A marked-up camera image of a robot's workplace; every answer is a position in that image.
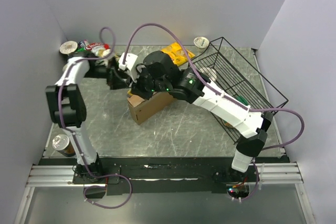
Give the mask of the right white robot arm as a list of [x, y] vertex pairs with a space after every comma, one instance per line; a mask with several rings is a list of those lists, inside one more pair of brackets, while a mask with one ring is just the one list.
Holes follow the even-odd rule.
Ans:
[[177, 100], [206, 109], [236, 129], [240, 138], [229, 174], [238, 182], [247, 176], [249, 164], [265, 145], [272, 113], [254, 112], [204, 73], [192, 67], [179, 69], [162, 51], [152, 52], [143, 60], [127, 54], [120, 59], [119, 67], [129, 75], [132, 94], [149, 100], [154, 93], [167, 92]]

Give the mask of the brown cardboard express box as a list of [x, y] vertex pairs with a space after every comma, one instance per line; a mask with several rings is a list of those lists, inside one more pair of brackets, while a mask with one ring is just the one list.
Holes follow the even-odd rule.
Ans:
[[155, 93], [149, 100], [137, 95], [127, 98], [131, 117], [137, 125], [142, 124], [174, 101], [175, 99], [167, 92]]

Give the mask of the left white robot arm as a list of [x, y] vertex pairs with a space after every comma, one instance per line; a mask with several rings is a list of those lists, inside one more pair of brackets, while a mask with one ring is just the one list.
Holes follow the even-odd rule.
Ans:
[[106, 79], [110, 88], [122, 89], [127, 86], [127, 75], [118, 70], [115, 57], [98, 58], [89, 51], [80, 51], [69, 56], [61, 78], [45, 90], [51, 120], [67, 135], [75, 152], [76, 174], [98, 183], [109, 175], [87, 132], [87, 109], [79, 89], [83, 78]]

